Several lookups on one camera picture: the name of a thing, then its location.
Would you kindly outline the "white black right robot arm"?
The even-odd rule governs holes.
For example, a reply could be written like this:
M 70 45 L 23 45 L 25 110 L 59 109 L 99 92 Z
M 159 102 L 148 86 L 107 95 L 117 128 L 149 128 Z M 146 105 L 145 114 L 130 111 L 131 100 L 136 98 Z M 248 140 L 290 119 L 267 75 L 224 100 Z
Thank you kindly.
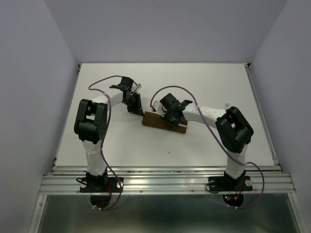
M 245 157 L 254 130 L 237 107 L 200 107 L 195 101 L 180 102 L 169 93 L 154 102 L 152 108 L 160 114 L 161 121 L 172 127 L 186 120 L 204 124 L 210 131 L 217 130 L 213 137 L 227 155 L 227 163 L 223 176 L 209 178 L 209 192 L 236 191 L 245 186 Z

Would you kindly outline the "brown cloth napkin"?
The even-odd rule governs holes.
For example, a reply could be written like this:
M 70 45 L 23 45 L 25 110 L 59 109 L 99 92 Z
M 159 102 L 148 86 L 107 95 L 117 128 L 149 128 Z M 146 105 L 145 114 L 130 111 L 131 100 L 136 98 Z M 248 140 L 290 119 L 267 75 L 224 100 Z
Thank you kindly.
M 183 127 L 173 127 L 164 121 L 160 120 L 160 115 L 153 112 L 145 112 L 142 119 L 143 126 L 152 127 L 156 129 L 171 131 L 175 133 L 185 134 L 187 128 Z M 179 124 L 188 125 L 188 122 L 183 118 Z

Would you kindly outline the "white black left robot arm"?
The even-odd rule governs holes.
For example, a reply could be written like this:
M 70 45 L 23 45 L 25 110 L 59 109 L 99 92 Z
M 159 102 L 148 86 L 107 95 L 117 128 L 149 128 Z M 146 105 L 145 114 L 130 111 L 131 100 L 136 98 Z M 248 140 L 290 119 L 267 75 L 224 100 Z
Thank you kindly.
M 107 91 L 97 89 L 91 84 L 89 90 L 98 91 L 101 95 L 92 100 L 82 99 L 79 102 L 74 133 L 82 142 L 87 160 L 85 177 L 76 180 L 82 193 L 107 192 L 112 182 L 117 182 L 118 188 L 122 186 L 122 181 L 118 177 L 111 179 L 108 177 L 111 167 L 103 153 L 112 108 L 124 104 L 130 114 L 143 116 L 144 112 L 139 93 L 140 85 L 129 77 L 121 76 L 120 79 L 119 84 L 110 86 Z

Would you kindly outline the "silver knife dark handle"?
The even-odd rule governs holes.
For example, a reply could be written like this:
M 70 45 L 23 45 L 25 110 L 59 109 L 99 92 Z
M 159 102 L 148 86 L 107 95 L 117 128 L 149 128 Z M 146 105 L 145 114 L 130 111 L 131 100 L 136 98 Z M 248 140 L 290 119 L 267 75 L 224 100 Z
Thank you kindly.
M 184 124 L 179 124 L 179 127 L 183 127 L 183 128 L 188 128 L 188 125 L 184 125 Z

